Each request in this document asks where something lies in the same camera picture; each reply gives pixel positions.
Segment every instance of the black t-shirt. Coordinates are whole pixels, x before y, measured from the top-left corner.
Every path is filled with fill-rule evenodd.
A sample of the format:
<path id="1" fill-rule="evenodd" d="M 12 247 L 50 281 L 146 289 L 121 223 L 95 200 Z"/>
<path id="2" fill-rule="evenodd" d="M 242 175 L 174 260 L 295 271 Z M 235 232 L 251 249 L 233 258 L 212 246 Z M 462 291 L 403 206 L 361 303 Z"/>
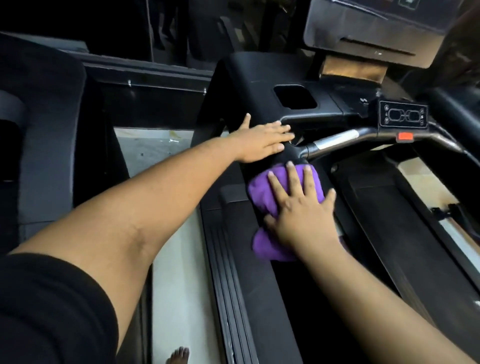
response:
<path id="1" fill-rule="evenodd" d="M 0 362 L 115 363 L 118 324 L 102 288 L 79 268 L 38 254 L 0 259 Z"/>

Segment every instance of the white floor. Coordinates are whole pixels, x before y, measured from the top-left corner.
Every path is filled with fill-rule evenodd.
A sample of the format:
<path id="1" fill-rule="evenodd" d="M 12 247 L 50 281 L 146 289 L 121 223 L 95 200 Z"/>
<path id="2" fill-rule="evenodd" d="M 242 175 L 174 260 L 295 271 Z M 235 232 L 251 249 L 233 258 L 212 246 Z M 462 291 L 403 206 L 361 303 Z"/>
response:
<path id="1" fill-rule="evenodd" d="M 116 129 L 130 176 L 190 146 L 192 132 Z M 153 264 L 153 363 L 180 346 L 192 364 L 220 363 L 204 244 L 195 211 Z"/>

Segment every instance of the microfiber cloth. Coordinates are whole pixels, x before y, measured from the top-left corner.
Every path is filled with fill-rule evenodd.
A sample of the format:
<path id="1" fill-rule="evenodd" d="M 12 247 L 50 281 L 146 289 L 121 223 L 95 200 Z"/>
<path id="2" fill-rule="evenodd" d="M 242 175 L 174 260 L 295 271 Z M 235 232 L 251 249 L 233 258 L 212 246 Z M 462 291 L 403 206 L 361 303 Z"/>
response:
<path id="1" fill-rule="evenodd" d="M 295 166 L 302 186 L 304 167 L 305 164 Z M 313 172 L 313 180 L 315 181 L 318 202 L 321 203 L 325 200 L 324 192 L 322 190 L 322 186 L 320 185 L 320 179 L 318 178 L 317 171 L 313 166 L 311 166 L 311 168 Z M 289 193 L 287 169 L 282 165 L 275 166 L 256 176 L 248 185 L 248 193 L 253 204 L 263 214 L 270 214 L 273 217 L 278 218 L 278 206 L 267 177 L 269 171 L 272 171 L 274 175 L 276 175 L 285 191 Z M 257 257 L 260 259 L 278 260 L 280 262 L 291 262 L 296 260 L 295 255 L 289 249 L 282 246 L 277 239 L 264 228 L 260 228 L 253 237 L 252 248 Z"/>

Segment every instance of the person's right hand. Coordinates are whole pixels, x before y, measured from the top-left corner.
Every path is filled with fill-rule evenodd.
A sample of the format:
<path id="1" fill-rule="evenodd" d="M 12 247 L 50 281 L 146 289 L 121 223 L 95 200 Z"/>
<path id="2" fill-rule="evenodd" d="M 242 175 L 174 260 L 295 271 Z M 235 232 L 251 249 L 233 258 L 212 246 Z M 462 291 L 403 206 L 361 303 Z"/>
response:
<path id="1" fill-rule="evenodd" d="M 280 214 L 278 220 L 265 216 L 267 227 L 300 258 L 326 244 L 340 245 L 333 218 L 335 191 L 328 191 L 325 201 L 319 204 L 311 167 L 305 166 L 303 171 L 303 188 L 292 162 L 287 163 L 287 171 L 290 196 L 277 177 L 272 172 L 268 174 Z"/>

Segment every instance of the treadmill belt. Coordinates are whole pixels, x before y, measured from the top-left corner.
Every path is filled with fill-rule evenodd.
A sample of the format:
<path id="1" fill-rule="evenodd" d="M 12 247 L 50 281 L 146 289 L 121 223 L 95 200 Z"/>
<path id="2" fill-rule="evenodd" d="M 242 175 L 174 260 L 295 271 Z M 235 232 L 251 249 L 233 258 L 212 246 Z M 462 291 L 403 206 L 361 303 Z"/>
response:
<path id="1" fill-rule="evenodd" d="M 345 160 L 334 174 L 401 297 L 480 360 L 480 295 L 453 259 L 455 242 L 381 152 Z"/>

